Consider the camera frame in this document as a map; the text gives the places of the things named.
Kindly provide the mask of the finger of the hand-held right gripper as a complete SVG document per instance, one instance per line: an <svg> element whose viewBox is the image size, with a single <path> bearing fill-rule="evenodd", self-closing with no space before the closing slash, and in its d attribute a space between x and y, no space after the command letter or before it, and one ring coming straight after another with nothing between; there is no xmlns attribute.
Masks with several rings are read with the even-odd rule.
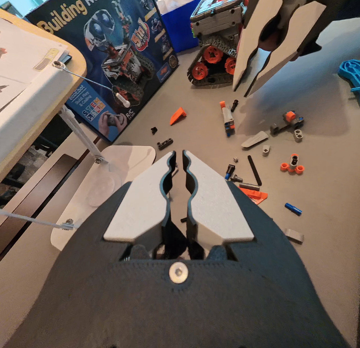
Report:
<svg viewBox="0 0 360 348"><path fill-rule="evenodd" d="M244 15L243 29L236 49L236 64L232 82L235 92L257 50L264 27L278 14L283 0L249 0Z"/></svg>
<svg viewBox="0 0 360 348"><path fill-rule="evenodd" d="M258 72L249 86L245 97L260 89L273 75L294 58L300 45L303 43L326 5L312 1L297 8L288 24L288 30L282 43L268 56L263 68Z"/></svg>

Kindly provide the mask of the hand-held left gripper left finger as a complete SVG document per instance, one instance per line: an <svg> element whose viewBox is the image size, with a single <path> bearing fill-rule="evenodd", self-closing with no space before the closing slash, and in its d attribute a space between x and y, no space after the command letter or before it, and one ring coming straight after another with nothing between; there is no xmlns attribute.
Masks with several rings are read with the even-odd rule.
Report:
<svg viewBox="0 0 360 348"><path fill-rule="evenodd" d="M118 258L135 246L141 259L156 259L160 245L171 236L173 222L168 193L173 187L176 152L171 151L138 175L129 185L104 235L103 248L118 249Z"/></svg>

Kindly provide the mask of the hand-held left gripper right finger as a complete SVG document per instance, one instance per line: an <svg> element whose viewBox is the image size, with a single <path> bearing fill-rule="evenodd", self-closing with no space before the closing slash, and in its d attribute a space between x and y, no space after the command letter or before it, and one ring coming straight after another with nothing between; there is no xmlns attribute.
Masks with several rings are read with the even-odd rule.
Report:
<svg viewBox="0 0 360 348"><path fill-rule="evenodd" d="M255 242L255 235L227 181L189 150L182 151L187 201L186 237L190 259L206 251Z"/></svg>

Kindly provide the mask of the orange angled panel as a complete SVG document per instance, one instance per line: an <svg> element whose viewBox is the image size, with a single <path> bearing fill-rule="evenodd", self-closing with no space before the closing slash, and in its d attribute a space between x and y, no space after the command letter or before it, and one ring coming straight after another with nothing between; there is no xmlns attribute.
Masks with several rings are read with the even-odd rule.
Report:
<svg viewBox="0 0 360 348"><path fill-rule="evenodd" d="M261 202L268 198L268 193L242 187L240 187L240 190L257 205L259 205Z"/></svg>

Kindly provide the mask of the grey orange tracked toy robot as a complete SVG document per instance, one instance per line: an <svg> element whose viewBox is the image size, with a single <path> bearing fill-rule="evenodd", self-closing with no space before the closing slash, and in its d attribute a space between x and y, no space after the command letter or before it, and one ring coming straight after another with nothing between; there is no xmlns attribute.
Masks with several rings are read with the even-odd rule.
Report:
<svg viewBox="0 0 360 348"><path fill-rule="evenodd" d="M194 86L231 83L236 49L249 0L200 0L190 17L193 37L200 51L187 77Z"/></svg>

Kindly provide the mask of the long black axle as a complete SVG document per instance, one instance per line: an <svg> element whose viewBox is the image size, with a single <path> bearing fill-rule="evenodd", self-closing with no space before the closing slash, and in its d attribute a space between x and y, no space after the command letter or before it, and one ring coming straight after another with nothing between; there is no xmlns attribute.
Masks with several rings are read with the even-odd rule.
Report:
<svg viewBox="0 0 360 348"><path fill-rule="evenodd" d="M257 182L257 185L258 185L258 186L262 186L262 181L261 181L261 179L260 179L258 170L257 170L257 168L256 168L256 166L255 166L255 164L254 164L254 161L253 161L251 155L248 155L247 158L248 158L250 167L251 167L251 169L252 169L252 171L253 171L253 174L254 174L255 180L256 180L256 182Z"/></svg>

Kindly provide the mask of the cyan plastic brick tool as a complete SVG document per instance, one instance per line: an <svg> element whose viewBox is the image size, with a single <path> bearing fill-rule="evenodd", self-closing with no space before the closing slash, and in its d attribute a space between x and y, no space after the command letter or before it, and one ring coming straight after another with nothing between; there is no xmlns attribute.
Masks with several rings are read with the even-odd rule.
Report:
<svg viewBox="0 0 360 348"><path fill-rule="evenodd" d="M352 92L360 92L360 61L357 59L350 59L343 61L337 71L338 76L349 80L353 88Z"/></svg>

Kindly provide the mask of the blue pin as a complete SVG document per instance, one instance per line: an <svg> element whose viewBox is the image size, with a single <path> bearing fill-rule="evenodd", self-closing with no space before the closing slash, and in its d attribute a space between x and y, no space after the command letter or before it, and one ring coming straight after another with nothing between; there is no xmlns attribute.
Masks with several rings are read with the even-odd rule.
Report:
<svg viewBox="0 0 360 348"><path fill-rule="evenodd" d="M296 214L297 216L302 215L302 210L300 210L299 208L291 205L290 203L285 203L285 208L288 209L289 211L291 211L292 213Z"/></svg>

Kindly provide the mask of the light grey curved blade panel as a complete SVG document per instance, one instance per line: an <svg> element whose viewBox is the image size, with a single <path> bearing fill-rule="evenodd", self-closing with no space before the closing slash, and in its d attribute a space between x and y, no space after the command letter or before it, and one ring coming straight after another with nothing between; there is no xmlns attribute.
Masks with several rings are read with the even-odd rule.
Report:
<svg viewBox="0 0 360 348"><path fill-rule="evenodd" d="M247 139L245 142L241 144L241 147L243 149L249 149L258 143L261 143L269 138L269 135L265 131L260 131L254 136Z"/></svg>

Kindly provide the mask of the light grey short beam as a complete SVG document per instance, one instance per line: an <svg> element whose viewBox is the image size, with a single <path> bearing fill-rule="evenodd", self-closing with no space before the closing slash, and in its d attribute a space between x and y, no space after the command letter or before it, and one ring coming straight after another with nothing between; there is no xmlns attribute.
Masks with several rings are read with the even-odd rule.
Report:
<svg viewBox="0 0 360 348"><path fill-rule="evenodd" d="M297 244L301 245L304 242L304 235L293 229L286 229L284 234L289 240L296 242Z"/></svg>

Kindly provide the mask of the blue storage bin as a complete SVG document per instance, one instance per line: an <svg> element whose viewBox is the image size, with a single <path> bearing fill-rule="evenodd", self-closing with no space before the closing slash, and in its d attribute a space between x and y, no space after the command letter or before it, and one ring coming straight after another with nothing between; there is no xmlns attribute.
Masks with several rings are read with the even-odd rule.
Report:
<svg viewBox="0 0 360 348"><path fill-rule="evenodd" d="M199 2L200 0L193 0L176 9L168 10L164 0L156 0L165 28L177 53L198 45L197 38L194 38L191 32L190 17Z"/></svg>

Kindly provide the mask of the orange bush grey connector assembly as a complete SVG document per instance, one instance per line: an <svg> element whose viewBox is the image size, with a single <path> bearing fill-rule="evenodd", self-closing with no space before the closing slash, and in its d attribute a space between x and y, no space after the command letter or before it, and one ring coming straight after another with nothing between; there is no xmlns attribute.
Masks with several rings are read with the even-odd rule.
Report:
<svg viewBox="0 0 360 348"><path fill-rule="evenodd" d="M298 154L292 154L289 163L282 163L280 166L280 171L296 173L297 175L303 174L304 170L305 170L304 166L299 164Z"/></svg>

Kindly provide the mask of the white grey orange block assembly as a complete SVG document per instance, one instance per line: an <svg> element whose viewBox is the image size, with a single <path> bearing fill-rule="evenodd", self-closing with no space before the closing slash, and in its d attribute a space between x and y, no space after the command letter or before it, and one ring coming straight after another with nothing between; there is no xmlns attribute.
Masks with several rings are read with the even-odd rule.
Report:
<svg viewBox="0 0 360 348"><path fill-rule="evenodd" d="M235 123L232 116L231 108L225 104L225 101L220 102L220 107L222 111L225 133L227 137L230 137L235 134Z"/></svg>

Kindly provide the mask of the grey orange blue block assembly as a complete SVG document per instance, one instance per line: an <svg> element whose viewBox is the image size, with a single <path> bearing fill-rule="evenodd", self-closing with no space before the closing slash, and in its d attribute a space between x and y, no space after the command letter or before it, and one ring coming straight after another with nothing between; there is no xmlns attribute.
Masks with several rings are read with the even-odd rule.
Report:
<svg viewBox="0 0 360 348"><path fill-rule="evenodd" d="M282 120L277 120L270 126L270 134L275 136L287 129L300 129L305 123L302 116L297 116L294 111L285 112L282 115Z"/></svg>

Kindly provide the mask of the orange wedge block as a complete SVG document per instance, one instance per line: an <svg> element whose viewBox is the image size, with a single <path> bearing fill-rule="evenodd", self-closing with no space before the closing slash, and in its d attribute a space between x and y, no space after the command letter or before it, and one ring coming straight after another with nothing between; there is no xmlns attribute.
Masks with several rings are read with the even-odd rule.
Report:
<svg viewBox="0 0 360 348"><path fill-rule="evenodd" d="M187 113L183 110L182 107L179 107L178 110L171 116L170 118L170 125L174 125L180 119L183 119L187 116Z"/></svg>

